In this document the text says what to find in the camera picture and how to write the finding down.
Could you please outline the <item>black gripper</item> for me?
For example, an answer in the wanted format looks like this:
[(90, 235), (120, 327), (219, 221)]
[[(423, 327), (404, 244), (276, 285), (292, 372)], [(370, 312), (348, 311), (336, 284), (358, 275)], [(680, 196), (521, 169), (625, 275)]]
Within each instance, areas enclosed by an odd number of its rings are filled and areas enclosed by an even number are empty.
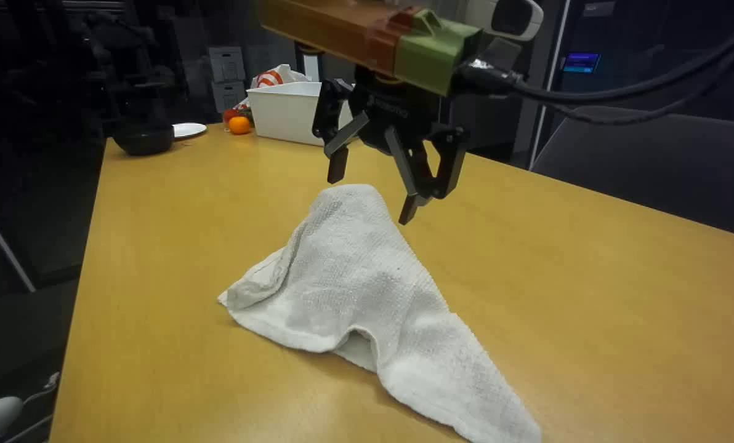
[[(313, 135), (322, 140), (328, 182), (336, 184), (345, 177), (348, 146), (361, 140), (397, 162), (407, 187), (402, 225), (408, 225), (428, 200), (445, 200), (460, 177), (466, 131), (443, 123), (438, 107), (435, 94), (387, 82), (366, 68), (358, 68), (353, 82), (322, 82)], [(438, 152), (438, 169), (425, 162), (425, 140)]]

